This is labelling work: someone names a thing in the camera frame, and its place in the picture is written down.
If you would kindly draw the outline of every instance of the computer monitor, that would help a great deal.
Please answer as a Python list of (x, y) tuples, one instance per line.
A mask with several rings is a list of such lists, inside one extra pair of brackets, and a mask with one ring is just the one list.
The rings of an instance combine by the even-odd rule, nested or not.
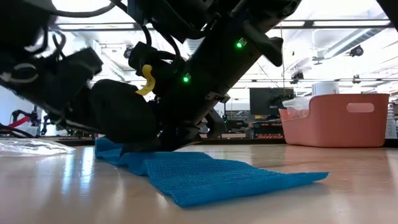
[(279, 115), (284, 100), (294, 98), (292, 88), (251, 88), (250, 113), (252, 115)]

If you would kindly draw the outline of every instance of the desk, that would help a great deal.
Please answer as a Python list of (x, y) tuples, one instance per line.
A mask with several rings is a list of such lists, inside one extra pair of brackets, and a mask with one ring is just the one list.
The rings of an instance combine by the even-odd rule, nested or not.
[(281, 172), (330, 171), (319, 184), (181, 209), (137, 177), (93, 157), (0, 158), (0, 223), (398, 223), (398, 151), (285, 145), (191, 146)]

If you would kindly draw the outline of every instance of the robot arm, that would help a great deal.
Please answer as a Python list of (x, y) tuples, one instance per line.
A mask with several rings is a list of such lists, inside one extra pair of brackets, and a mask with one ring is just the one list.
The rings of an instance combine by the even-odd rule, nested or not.
[[(92, 49), (65, 57), (61, 42), (51, 56), (37, 56), (46, 49), (47, 29), (54, 22), (50, 0), (0, 3), (1, 24), (9, 34), (0, 37), (4, 62), (0, 85), (43, 108), (55, 124), (104, 133), (114, 142), (125, 143), (124, 151), (174, 151), (200, 141), (204, 118), (210, 137), (221, 134), (224, 121), (213, 107), (229, 100), (228, 90), (261, 55), (276, 66), (282, 64), (283, 40), (265, 33), (293, 14), (301, 2), (128, 0), (124, 6), (111, 1), (144, 31), (151, 23), (174, 48), (175, 54), (158, 51), (150, 46), (146, 32), (148, 42), (139, 42), (130, 54), (129, 65), (147, 79), (154, 101), (146, 102), (145, 91), (127, 83), (101, 80), (90, 88), (87, 81), (102, 66)], [(42, 31), (44, 46), (26, 51)], [(182, 60), (174, 39), (201, 38), (196, 52)], [(144, 66), (150, 69), (142, 72)]]

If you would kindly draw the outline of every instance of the plastic wrap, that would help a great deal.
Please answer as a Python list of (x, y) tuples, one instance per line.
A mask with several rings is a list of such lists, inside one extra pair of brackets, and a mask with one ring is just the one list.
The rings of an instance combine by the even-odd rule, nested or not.
[(313, 96), (305, 96), (293, 100), (283, 101), (286, 111), (280, 114), (284, 121), (306, 118), (310, 114), (310, 101)]
[(0, 139), (0, 157), (51, 156), (75, 149), (44, 139)]

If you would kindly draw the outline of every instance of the blue mesh fabric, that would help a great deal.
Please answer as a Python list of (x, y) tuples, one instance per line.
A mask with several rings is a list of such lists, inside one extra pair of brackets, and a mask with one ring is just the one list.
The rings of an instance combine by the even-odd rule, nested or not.
[(281, 174), (244, 162), (213, 159), (202, 152), (129, 153), (120, 145), (96, 141), (96, 156), (112, 165), (148, 176), (153, 186), (181, 207), (288, 189), (328, 176), (327, 172)]

